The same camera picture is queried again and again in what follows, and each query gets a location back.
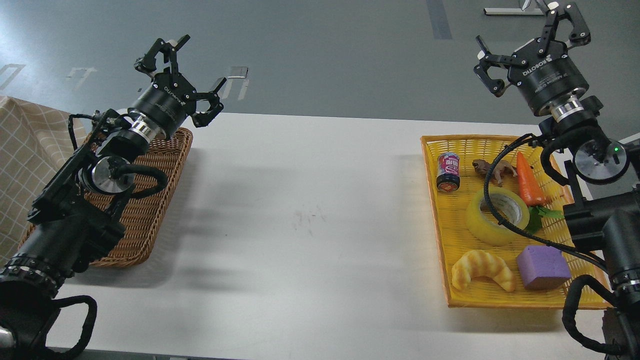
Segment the yellow tape roll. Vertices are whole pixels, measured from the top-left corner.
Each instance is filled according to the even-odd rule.
[[[489,196],[492,204],[498,210],[501,210],[512,224],[521,229],[527,226],[529,223],[529,210],[518,195],[507,189],[491,186],[489,187]],[[476,238],[489,245],[503,246],[518,237],[513,231],[487,219],[482,214],[481,208],[486,208],[482,190],[474,195],[467,207],[467,229]]]

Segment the checkered tablecloth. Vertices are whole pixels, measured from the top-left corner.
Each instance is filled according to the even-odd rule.
[[[17,250],[26,232],[31,202],[73,153],[69,114],[0,96],[0,261]],[[86,136],[74,121],[78,142]]]

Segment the wicker basket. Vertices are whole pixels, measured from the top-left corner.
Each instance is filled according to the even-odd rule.
[[[131,199],[125,208],[120,222],[125,226],[124,238],[106,257],[92,263],[94,266],[127,267],[140,264],[148,259],[154,247],[158,230],[171,197],[178,184],[184,162],[189,154],[193,134],[181,127],[170,140],[154,140],[146,155],[136,159],[136,164],[156,167],[167,175],[166,188],[144,199]],[[154,186],[156,181],[151,177],[136,175],[136,187],[140,189]],[[105,209],[111,197],[90,193],[86,196],[93,205]],[[22,245],[34,229],[32,224],[22,239]]]
[[[444,291],[449,307],[520,307],[561,309],[570,281],[555,290],[525,290],[516,263],[516,257],[527,245],[541,245],[540,243],[519,236],[515,241],[493,247],[474,237],[465,225],[465,211],[473,195],[483,187],[483,177],[476,174],[472,162],[484,159],[492,162],[498,153],[516,137],[489,135],[447,135],[423,136],[422,150],[427,170],[427,182],[431,194],[431,207],[435,219],[436,240],[440,255],[440,267]],[[436,173],[438,156],[447,151],[460,156],[460,189],[453,193],[437,191]],[[546,205],[549,209],[560,209],[565,204],[573,202],[567,187],[558,185],[544,173],[540,164],[541,149],[521,146],[517,151],[527,158],[534,167],[534,175],[545,194],[552,199]],[[515,164],[516,151],[504,159]],[[518,193],[518,181],[511,176],[505,176],[504,188]],[[544,235],[548,240],[567,245],[573,245],[569,230],[564,220],[543,218]],[[482,249],[502,257],[507,266],[516,275],[516,290],[513,293],[504,291],[500,286],[487,278],[474,279],[463,291],[451,284],[451,268],[464,253],[473,249]],[[563,253],[569,264],[572,279],[582,274],[591,274],[599,281],[606,283],[604,274],[592,264]],[[606,303],[591,288],[585,288],[580,300],[581,309],[604,309]]]

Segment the table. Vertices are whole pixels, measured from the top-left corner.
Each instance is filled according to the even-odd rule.
[[[449,309],[420,136],[536,126],[223,113],[193,148],[149,260],[92,268],[89,348],[229,359],[601,359],[560,311]],[[49,346],[78,339],[63,310]],[[601,311],[579,329],[602,341]]]

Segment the purple block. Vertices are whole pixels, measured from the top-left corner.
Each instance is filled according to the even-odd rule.
[[[555,289],[571,279],[569,265],[560,250],[550,246],[527,246],[516,261],[527,290]]]

